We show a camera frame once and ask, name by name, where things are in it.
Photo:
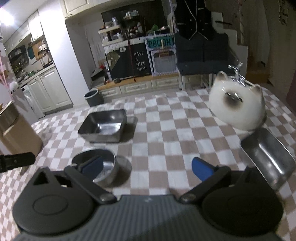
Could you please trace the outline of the rectangular stainless steel tray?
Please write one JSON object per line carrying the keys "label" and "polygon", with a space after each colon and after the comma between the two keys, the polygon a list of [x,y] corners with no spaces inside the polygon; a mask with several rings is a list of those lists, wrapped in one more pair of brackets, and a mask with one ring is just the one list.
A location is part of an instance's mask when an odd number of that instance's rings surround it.
{"label": "rectangular stainless steel tray", "polygon": [[78,135],[90,143],[118,143],[126,122],[125,109],[92,112],[86,116]]}

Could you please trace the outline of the oval stainless steel dish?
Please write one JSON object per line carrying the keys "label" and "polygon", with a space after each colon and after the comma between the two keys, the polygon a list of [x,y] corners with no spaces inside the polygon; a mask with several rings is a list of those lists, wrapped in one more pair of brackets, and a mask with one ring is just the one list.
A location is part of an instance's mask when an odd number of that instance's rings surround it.
{"label": "oval stainless steel dish", "polygon": [[274,190],[278,191],[295,171],[295,159],[267,128],[258,128],[240,141],[243,163],[255,167]]}

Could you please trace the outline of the white kitchen cabinet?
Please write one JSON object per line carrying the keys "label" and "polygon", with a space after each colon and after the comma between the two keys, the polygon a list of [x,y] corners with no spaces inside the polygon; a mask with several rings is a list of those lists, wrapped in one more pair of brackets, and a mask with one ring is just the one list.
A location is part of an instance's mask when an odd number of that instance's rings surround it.
{"label": "white kitchen cabinet", "polygon": [[73,105],[56,67],[38,74],[27,87],[43,113]]}

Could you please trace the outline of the poizon blue white box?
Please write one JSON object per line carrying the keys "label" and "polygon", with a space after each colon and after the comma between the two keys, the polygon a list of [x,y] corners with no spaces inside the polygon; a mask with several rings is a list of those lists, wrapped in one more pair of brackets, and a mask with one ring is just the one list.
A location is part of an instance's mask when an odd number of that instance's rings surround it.
{"label": "poizon blue white box", "polygon": [[146,36],[145,45],[153,76],[178,72],[174,34]]}

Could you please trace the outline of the round stainless steel bowl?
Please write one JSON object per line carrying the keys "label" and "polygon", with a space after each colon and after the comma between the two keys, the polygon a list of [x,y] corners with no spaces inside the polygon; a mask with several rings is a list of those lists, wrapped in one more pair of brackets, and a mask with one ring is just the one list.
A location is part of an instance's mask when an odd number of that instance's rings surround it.
{"label": "round stainless steel bowl", "polygon": [[99,148],[87,149],[74,156],[71,163],[79,165],[96,155],[100,155],[103,158],[103,170],[93,182],[101,187],[108,187],[115,180],[119,171],[116,156],[111,150]]}

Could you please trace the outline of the white storage shelf rack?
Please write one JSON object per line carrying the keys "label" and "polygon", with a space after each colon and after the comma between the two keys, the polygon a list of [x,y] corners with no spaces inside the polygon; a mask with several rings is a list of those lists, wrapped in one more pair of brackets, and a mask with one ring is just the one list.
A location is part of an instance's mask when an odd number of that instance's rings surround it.
{"label": "white storage shelf rack", "polygon": [[98,33],[103,47],[124,41],[121,25],[116,17],[112,17],[111,21],[106,22]]}

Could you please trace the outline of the dark folding table white legs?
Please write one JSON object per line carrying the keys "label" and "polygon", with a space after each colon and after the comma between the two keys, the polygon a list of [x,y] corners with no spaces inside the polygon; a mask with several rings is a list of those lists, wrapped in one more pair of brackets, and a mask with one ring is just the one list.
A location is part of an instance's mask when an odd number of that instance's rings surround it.
{"label": "dark folding table white legs", "polygon": [[235,53],[229,46],[226,33],[213,34],[210,39],[200,35],[191,40],[175,34],[177,68],[182,76],[231,73],[228,65],[236,63]]}

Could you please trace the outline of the low white drawer bench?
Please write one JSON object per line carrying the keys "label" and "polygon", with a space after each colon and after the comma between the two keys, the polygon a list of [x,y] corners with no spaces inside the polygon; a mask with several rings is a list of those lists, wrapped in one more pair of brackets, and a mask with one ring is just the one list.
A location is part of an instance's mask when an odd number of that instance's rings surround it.
{"label": "low white drawer bench", "polygon": [[129,78],[121,80],[119,83],[114,81],[106,85],[96,86],[93,90],[98,89],[104,100],[139,95],[145,93],[163,92],[166,90],[179,90],[179,80],[177,74],[162,76],[144,76],[135,79]]}

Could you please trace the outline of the white washing machine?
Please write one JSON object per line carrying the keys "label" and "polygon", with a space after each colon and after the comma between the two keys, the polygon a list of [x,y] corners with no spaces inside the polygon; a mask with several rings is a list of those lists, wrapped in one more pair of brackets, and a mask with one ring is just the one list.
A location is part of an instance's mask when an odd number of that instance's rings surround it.
{"label": "white washing machine", "polygon": [[36,99],[33,97],[33,95],[31,94],[29,88],[27,85],[22,87],[22,92],[29,104],[29,106],[31,107],[33,113],[36,115],[36,117],[38,119],[41,119],[45,116],[45,114],[43,113],[43,111],[41,110],[41,108],[39,107]]}

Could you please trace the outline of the brown white checkered tablecloth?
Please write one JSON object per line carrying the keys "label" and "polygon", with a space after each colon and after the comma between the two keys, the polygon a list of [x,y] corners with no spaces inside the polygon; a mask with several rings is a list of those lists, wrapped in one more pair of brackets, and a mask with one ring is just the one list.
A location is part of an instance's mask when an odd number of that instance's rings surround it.
{"label": "brown white checkered tablecloth", "polygon": [[1,240],[13,240],[18,229],[11,209],[27,182],[42,166],[61,170],[92,144],[78,135],[88,114],[125,109],[127,124],[121,142],[97,143],[118,156],[122,173],[112,187],[115,195],[181,195],[199,183],[191,170],[194,157],[212,165],[245,168],[239,156],[244,131],[213,116],[208,108],[209,91],[173,91],[142,94],[114,100],[94,108],[71,109],[33,124],[44,141],[34,165],[25,172],[1,174]]}

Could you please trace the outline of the white cat shaped teapot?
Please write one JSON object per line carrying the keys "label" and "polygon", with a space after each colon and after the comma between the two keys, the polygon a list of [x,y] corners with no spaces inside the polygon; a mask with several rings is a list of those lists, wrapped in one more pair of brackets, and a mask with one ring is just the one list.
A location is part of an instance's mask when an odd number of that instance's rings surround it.
{"label": "white cat shaped teapot", "polygon": [[222,122],[242,131],[252,131],[263,125],[266,118],[262,88],[240,74],[243,63],[228,65],[235,75],[220,71],[209,93],[210,111]]}

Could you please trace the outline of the beige pitcher with steel lid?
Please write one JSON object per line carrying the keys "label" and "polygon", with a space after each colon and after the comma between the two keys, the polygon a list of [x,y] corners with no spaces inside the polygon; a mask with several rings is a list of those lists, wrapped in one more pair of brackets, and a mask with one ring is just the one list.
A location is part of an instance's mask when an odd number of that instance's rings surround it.
{"label": "beige pitcher with steel lid", "polygon": [[11,154],[41,152],[43,141],[10,101],[1,105],[1,142]]}

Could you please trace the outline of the black have a nice day sign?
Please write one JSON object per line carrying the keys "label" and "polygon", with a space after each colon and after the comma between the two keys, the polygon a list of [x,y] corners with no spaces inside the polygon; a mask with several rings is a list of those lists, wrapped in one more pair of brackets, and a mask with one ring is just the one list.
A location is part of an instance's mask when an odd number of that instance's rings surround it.
{"label": "black have a nice day sign", "polygon": [[124,41],[104,47],[104,52],[113,80],[151,75],[145,43]]}

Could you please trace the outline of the dark grey trash bin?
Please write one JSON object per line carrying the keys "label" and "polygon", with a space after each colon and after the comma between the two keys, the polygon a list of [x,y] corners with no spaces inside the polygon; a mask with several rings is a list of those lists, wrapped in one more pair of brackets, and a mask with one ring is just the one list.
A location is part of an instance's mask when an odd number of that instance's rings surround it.
{"label": "dark grey trash bin", "polygon": [[98,89],[92,89],[84,94],[84,98],[90,107],[104,104],[104,99]]}

